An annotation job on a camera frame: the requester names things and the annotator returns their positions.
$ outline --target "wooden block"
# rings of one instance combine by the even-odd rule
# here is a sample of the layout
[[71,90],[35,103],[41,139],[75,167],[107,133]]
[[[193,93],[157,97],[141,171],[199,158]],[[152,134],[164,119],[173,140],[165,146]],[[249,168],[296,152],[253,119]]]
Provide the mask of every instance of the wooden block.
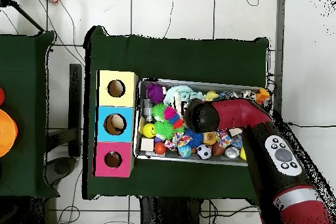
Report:
[[134,115],[134,108],[99,106],[97,141],[132,142]]
[[134,166],[132,143],[97,142],[94,161],[95,177],[129,177]]
[[141,138],[140,150],[152,152],[154,150],[154,138]]
[[134,72],[97,71],[98,105],[134,107],[137,82]]

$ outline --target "blue box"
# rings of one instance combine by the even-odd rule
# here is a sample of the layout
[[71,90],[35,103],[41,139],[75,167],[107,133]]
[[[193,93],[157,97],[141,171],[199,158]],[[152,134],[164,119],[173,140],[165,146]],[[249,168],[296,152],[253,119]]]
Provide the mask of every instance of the blue box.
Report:
[[[119,135],[111,135],[106,132],[104,128],[104,121],[110,114],[119,114],[126,120],[126,128],[123,133]],[[111,107],[99,106],[98,107],[98,142],[131,142],[132,129],[133,129],[133,114],[134,108],[130,107]]]

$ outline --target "yellow box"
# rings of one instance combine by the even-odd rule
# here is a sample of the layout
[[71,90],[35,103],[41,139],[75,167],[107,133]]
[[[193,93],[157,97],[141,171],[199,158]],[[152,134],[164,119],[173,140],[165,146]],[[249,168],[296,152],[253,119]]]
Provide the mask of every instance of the yellow box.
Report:
[[134,72],[97,71],[99,106],[134,107],[137,83]]

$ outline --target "shape sorter box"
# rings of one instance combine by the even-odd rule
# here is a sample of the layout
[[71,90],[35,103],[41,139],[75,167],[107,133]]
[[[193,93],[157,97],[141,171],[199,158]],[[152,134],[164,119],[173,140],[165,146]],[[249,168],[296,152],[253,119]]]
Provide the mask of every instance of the shape sorter box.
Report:
[[[106,155],[116,152],[121,159],[118,167],[111,168],[106,164]],[[95,177],[129,177],[134,165],[132,143],[125,142],[97,142]]]
[[[134,72],[111,70],[97,71],[97,89],[99,106],[134,107],[137,93],[138,76]],[[121,89],[117,95],[111,94],[110,86],[116,84]]]
[[[126,128],[119,135],[111,135],[105,130],[105,119],[112,114],[120,115],[126,124]],[[132,142],[134,114],[134,108],[99,106],[97,142]]]

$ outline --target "metal tray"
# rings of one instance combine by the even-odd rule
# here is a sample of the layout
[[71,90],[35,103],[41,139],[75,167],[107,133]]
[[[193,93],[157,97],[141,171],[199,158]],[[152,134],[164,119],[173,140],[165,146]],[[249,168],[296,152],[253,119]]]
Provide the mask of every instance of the metal tray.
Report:
[[150,81],[149,79],[141,79],[138,83],[138,96],[140,97],[140,108],[136,110],[135,114],[135,130],[133,137],[133,152],[137,158],[151,159],[151,160],[169,160],[173,162],[196,162],[203,164],[226,164],[234,166],[247,166],[247,162],[242,160],[240,157],[231,159],[226,157],[224,154],[222,156],[212,156],[207,160],[200,159],[197,154],[192,154],[189,158],[181,158],[178,156],[177,151],[170,151],[167,149],[164,157],[157,155],[155,152],[145,152],[140,150],[140,143],[142,135],[138,132],[138,123],[142,115],[142,110],[144,108],[144,99],[146,98],[146,86],[149,83],[158,83],[165,86],[167,90],[170,87],[178,85],[187,85],[194,91],[201,91],[202,93],[207,93],[208,91],[215,91],[216,93],[222,93],[225,91],[234,91],[236,93],[241,93],[243,90],[251,90],[258,92],[260,87],[250,87],[250,86],[238,86],[238,85],[225,85],[216,83],[201,83],[201,82],[190,82],[190,81],[179,81],[179,80],[168,80],[159,79],[158,81]]

